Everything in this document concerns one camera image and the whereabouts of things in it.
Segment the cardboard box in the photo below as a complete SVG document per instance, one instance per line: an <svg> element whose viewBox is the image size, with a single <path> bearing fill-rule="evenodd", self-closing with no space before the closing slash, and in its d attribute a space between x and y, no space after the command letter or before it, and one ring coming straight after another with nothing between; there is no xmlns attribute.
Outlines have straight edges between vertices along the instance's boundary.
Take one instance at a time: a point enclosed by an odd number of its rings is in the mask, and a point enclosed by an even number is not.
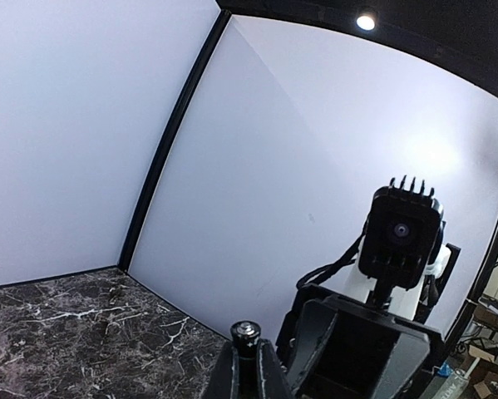
<svg viewBox="0 0 498 399"><path fill-rule="evenodd" d="M485 381L475 384L474 395L476 399L498 399L498 394L492 393L491 388L494 389L494 387L490 387Z"/></svg>
<svg viewBox="0 0 498 399"><path fill-rule="evenodd" d="M485 375L483 382L485 384L488 384L489 382L498 382L498 374L496 374L495 372L488 372Z"/></svg>
<svg viewBox="0 0 498 399"><path fill-rule="evenodd" d="M469 346L466 359L459 368L463 371L468 370L471 364L474 362L474 359L477 357L480 358L480 362L470 375L469 384L472 386L484 381L488 372L492 372L498 375L498 365L495 364L495 357L488 352L482 351L478 347L473 347L472 345Z"/></svg>
<svg viewBox="0 0 498 399"><path fill-rule="evenodd" d="M476 395L476 399L489 399L492 395L491 390L484 381L475 384L474 393Z"/></svg>

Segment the ceiling light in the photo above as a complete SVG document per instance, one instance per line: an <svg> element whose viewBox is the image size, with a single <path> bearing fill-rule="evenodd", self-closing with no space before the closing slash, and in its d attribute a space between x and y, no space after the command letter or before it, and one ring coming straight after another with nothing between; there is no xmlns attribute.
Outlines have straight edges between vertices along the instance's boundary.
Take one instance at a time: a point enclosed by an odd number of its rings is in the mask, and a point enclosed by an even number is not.
<svg viewBox="0 0 498 399"><path fill-rule="evenodd" d="M364 31L371 31L376 27L377 14L370 7L363 7L357 13L356 24Z"/></svg>

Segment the black metal frame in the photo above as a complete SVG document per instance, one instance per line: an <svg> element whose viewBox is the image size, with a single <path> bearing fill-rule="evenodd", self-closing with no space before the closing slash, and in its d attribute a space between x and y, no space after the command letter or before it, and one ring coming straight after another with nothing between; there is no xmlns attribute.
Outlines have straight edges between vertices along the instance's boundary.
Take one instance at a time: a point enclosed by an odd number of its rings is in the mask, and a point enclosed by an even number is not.
<svg viewBox="0 0 498 399"><path fill-rule="evenodd" d="M492 271L495 268L495 263L498 260L498 221L496 222L495 231L492 235L491 242L489 243L489 248L487 248L486 256L483 259L480 270L478 271L476 280L471 286L467 298L470 301L477 302L480 296L483 294L489 278L491 277Z"/></svg>
<svg viewBox="0 0 498 399"><path fill-rule="evenodd" d="M145 217L149 211L150 202L155 194L156 186L160 180L162 170L165 167L165 162L167 161L167 157L169 156L171 147L175 141L176 134L179 131L180 124L184 119L191 98L195 93L195 89L199 85L200 78L205 72L206 66L223 35L223 31L225 30L231 15L232 13L230 11L223 10L215 20L214 26L210 30L205 44L200 49L200 53L191 68L184 87L182 87L182 91L176 101L173 112L167 121L164 133L160 139L160 144L156 149L155 156L150 164L149 172L145 178L145 183L141 189L140 198L138 199L134 214L132 215L131 225L126 234L125 243L123 244L121 256L117 264L124 272L127 272L131 266L132 256L136 250L141 229L143 228Z"/></svg>

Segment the camera lens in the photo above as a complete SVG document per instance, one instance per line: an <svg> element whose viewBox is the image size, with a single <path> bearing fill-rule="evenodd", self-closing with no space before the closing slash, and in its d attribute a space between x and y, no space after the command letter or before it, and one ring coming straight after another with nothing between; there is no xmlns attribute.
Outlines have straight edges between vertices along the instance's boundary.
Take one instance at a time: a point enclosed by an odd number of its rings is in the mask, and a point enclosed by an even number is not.
<svg viewBox="0 0 498 399"><path fill-rule="evenodd" d="M397 224L392 231L399 239L405 239L409 235L409 227L404 223Z"/></svg>

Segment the black frame edge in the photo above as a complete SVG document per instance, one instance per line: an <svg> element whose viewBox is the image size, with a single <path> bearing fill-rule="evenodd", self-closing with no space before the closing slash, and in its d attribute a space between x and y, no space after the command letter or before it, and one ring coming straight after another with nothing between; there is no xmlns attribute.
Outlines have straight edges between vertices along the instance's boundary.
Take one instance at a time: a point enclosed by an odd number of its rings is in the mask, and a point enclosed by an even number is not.
<svg viewBox="0 0 498 399"><path fill-rule="evenodd" d="M10 287L18 287L18 286L22 286L22 285L26 285L26 284L44 283L46 281L58 280L59 278L69 278L69 277L81 276L83 274L100 272L102 270L108 270L110 268L117 268L117 265L112 264L112 266L102 266L100 268L90 268L88 270L82 270L80 272L58 274L57 276L53 276L53 277L35 278L33 280L18 281L17 283L0 284L0 289L10 288Z"/></svg>
<svg viewBox="0 0 498 399"><path fill-rule="evenodd" d="M219 13L204 45L200 49L199 55L195 59L195 63L191 68L188 78L180 91L179 98L175 103L171 116L167 121L167 125L165 125L160 143L158 144L155 156L150 164L149 172L147 173L145 182L141 188L140 197L136 204L134 214L132 215L132 221L127 231L125 243L123 244L121 256L117 264L117 267L125 273L128 272L129 267L131 266L132 256L136 250L136 245L138 244L138 239L140 238L150 203L152 202L156 186L160 180L162 170L164 169L167 157L169 156L171 147L175 141L180 124L184 119L191 98L195 93L195 89L199 85L200 78L203 76L203 73L208 66L208 62L210 61L220 38L223 36L223 32L228 25L231 16L232 13L228 10L222 10Z"/></svg>
<svg viewBox="0 0 498 399"><path fill-rule="evenodd" d="M489 248L483 262L481 263L476 279L469 290L467 298L471 301L476 302L483 291L486 288L489 278L491 277L492 271L495 267L495 263L498 260L498 221L496 222L495 231L492 235L491 242L489 243Z"/></svg>

